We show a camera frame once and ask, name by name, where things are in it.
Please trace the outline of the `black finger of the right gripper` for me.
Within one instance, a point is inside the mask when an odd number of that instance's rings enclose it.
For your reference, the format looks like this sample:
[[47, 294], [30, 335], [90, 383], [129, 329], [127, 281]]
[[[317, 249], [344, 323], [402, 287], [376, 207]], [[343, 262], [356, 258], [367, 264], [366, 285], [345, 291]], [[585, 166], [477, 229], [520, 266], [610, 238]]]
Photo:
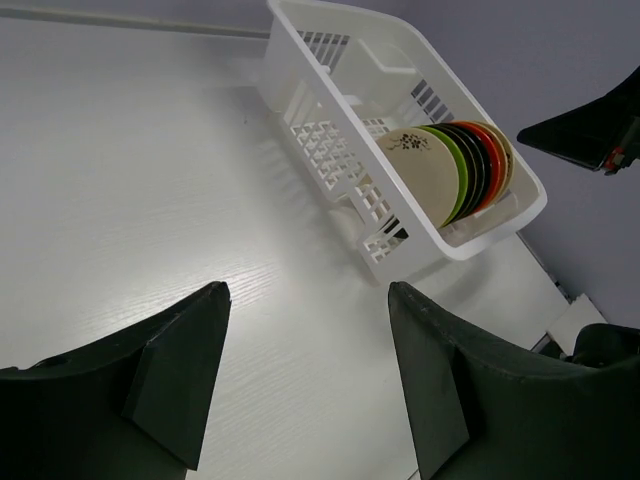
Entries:
[[631, 166], [639, 159], [639, 72], [592, 102], [522, 129], [517, 141], [607, 175]]

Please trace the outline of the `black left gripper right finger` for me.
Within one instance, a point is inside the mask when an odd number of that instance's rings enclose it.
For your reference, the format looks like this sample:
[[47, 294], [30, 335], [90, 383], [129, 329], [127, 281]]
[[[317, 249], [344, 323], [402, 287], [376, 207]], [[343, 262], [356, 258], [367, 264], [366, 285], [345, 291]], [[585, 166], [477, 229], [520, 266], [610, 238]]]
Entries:
[[516, 346], [408, 283], [390, 325], [423, 479], [635, 479], [639, 333], [584, 327], [555, 358]]

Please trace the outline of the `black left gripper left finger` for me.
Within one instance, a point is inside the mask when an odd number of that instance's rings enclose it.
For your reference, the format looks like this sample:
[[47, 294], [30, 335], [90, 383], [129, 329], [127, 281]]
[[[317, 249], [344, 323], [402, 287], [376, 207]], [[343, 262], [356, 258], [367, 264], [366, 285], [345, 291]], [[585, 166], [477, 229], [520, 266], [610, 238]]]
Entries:
[[5, 479], [182, 479], [196, 470], [231, 310], [212, 282], [145, 320], [1, 372]]

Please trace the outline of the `cream plate small flowers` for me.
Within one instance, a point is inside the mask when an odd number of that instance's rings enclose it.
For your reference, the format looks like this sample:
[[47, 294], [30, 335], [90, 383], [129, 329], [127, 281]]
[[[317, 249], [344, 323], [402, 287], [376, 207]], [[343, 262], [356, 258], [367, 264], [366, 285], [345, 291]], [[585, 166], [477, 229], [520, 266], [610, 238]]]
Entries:
[[507, 137], [504, 135], [504, 133], [501, 130], [499, 130], [495, 125], [485, 123], [485, 122], [477, 122], [477, 125], [491, 131], [497, 137], [505, 153], [505, 162], [506, 162], [505, 178], [503, 180], [501, 190], [496, 197], [496, 200], [499, 201], [507, 192], [514, 174], [514, 156], [513, 156], [512, 145], [507, 139]]

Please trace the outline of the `orange plate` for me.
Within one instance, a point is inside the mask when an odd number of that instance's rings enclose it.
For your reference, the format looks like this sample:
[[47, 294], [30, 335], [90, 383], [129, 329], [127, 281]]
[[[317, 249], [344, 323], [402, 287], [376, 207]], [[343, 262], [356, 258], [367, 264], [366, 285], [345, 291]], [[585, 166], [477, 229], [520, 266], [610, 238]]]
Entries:
[[485, 199], [475, 210], [479, 212], [495, 204], [500, 195], [506, 189], [507, 180], [507, 158], [506, 152], [498, 136], [493, 133], [487, 126], [479, 122], [473, 121], [454, 121], [454, 125], [459, 126], [473, 133], [481, 141], [485, 150], [489, 155], [490, 161], [490, 182], [489, 191], [485, 195]]

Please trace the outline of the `black gold patterned plate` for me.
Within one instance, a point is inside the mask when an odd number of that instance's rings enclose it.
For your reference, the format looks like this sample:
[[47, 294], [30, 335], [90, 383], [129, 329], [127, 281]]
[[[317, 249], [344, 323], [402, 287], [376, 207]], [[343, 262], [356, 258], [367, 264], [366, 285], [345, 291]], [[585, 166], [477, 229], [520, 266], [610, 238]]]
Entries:
[[473, 208], [477, 205], [480, 197], [480, 182], [479, 182], [479, 170], [476, 164], [475, 158], [475, 145], [468, 133], [462, 130], [460, 127], [448, 126], [444, 123], [437, 124], [436, 128], [452, 138], [456, 145], [461, 150], [468, 172], [468, 186], [463, 204], [459, 212], [454, 216], [453, 221], [461, 220], [468, 216]]

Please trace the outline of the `lime green plate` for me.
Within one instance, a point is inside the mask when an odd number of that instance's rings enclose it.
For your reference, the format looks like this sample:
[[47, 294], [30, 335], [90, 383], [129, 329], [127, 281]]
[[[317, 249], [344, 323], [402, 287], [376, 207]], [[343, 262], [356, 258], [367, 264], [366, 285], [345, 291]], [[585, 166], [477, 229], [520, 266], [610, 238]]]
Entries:
[[425, 130], [435, 135], [449, 150], [454, 159], [454, 163], [457, 171], [457, 197], [456, 202], [449, 213], [449, 216], [442, 223], [442, 227], [445, 227], [453, 222], [454, 218], [461, 211], [464, 201], [466, 199], [469, 189], [469, 170], [466, 162], [466, 158], [460, 148], [459, 142], [455, 139], [452, 133], [442, 131], [434, 126], [422, 125], [420, 129]]

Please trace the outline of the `cream plate black flower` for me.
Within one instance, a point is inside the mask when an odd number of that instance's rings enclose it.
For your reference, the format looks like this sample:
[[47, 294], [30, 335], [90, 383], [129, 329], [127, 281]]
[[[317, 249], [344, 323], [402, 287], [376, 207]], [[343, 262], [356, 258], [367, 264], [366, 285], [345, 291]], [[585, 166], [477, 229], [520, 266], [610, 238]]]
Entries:
[[431, 223], [442, 227], [459, 195], [459, 172], [451, 150], [437, 135], [417, 127], [392, 130], [376, 144]]

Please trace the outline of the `plain black plate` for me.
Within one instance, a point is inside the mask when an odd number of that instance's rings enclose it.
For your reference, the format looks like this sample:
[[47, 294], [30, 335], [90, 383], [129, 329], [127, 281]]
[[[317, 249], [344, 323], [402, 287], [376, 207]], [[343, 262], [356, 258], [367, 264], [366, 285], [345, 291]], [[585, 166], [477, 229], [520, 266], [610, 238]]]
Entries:
[[462, 128], [466, 133], [472, 136], [474, 142], [477, 144], [484, 165], [484, 173], [485, 179], [483, 184], [483, 191], [481, 195], [481, 199], [479, 200], [478, 205], [473, 210], [473, 213], [480, 212], [483, 208], [485, 208], [489, 202], [490, 194], [492, 193], [492, 182], [493, 182], [493, 164], [492, 164], [492, 155], [491, 151], [492, 145], [490, 143], [489, 137], [483, 131], [481, 131], [477, 126], [471, 125], [468, 122], [455, 122], [455, 125]]

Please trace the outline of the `blue floral plate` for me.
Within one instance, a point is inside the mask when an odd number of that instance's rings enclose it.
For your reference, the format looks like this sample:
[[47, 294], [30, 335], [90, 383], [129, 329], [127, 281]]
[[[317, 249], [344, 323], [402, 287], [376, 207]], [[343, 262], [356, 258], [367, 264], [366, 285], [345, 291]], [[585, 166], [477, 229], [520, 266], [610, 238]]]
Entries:
[[473, 210], [476, 208], [476, 206], [479, 203], [479, 200], [481, 199], [483, 184], [485, 179], [484, 165], [482, 161], [481, 152], [477, 144], [474, 142], [474, 139], [472, 138], [472, 136], [466, 133], [462, 128], [456, 126], [453, 123], [448, 124], [448, 127], [465, 140], [466, 144], [469, 146], [469, 149], [471, 151], [473, 162], [476, 169], [475, 193], [472, 196], [470, 205], [465, 207], [463, 211], [458, 215], [458, 218], [462, 219], [473, 213]]

